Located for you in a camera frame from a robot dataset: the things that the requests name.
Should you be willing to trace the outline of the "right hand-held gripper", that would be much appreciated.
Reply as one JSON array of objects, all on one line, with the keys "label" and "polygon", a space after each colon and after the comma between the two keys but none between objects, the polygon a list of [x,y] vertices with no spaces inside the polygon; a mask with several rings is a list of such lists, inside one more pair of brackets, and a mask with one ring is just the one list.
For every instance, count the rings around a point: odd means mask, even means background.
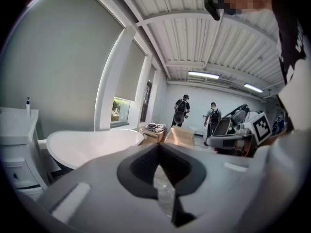
[{"label": "right hand-held gripper", "polygon": [[206,143],[216,148],[219,154],[253,157],[257,148],[270,136],[272,131],[264,112],[246,120],[238,112],[229,119],[222,119],[216,128],[216,136]]}]

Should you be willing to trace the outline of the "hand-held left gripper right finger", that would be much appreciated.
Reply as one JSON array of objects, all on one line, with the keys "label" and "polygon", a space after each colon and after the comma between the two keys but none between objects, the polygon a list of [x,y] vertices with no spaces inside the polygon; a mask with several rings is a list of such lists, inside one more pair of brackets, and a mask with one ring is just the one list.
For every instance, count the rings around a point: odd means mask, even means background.
[{"label": "hand-held left gripper right finger", "polygon": [[263,149],[244,158],[160,144],[159,161],[175,188],[172,221],[159,224],[161,233],[261,230]]}]

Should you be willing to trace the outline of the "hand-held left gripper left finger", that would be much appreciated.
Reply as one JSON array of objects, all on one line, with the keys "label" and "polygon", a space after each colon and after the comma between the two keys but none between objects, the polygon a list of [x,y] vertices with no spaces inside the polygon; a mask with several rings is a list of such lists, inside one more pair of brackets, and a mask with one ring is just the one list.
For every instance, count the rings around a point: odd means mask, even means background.
[{"label": "hand-held left gripper left finger", "polygon": [[38,204],[54,218],[86,233],[176,232],[157,200],[132,195],[117,177],[125,158],[148,147],[129,147],[83,164],[52,184]]}]

